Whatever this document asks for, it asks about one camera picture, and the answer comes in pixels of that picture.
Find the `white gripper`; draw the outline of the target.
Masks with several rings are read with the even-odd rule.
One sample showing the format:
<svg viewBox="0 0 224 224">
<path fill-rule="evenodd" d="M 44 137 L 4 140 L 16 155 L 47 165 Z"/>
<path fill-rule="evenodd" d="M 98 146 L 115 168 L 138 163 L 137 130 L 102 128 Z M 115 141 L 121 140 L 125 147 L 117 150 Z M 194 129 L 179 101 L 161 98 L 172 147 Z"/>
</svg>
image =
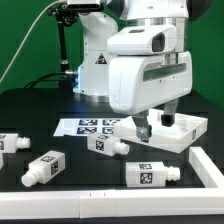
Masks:
<svg viewBox="0 0 224 224">
<path fill-rule="evenodd" d="M 165 103 L 161 122 L 163 126 L 172 126 L 178 106 L 178 101 L 173 99 L 188 94 L 192 88 L 189 52 L 179 53 L 177 64 L 164 62 L 161 55 L 118 56 L 109 65 L 110 106 L 116 113 L 135 114 L 132 119 L 141 141 L 152 136 L 149 112 L 145 110 Z"/>
</svg>

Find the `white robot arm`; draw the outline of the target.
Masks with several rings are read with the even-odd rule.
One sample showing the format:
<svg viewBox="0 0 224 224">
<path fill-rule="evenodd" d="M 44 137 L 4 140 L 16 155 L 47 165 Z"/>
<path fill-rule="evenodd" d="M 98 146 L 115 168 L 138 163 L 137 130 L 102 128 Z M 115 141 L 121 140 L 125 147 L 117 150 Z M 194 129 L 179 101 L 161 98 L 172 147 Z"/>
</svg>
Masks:
<svg viewBox="0 0 224 224">
<path fill-rule="evenodd" d="M 114 112 L 133 118 L 136 135 L 151 137 L 149 110 L 163 105 L 161 123 L 172 126 L 178 98 L 192 88 L 186 23 L 213 0 L 69 0 L 83 27 L 84 60 L 75 92 L 106 98 Z"/>
</svg>

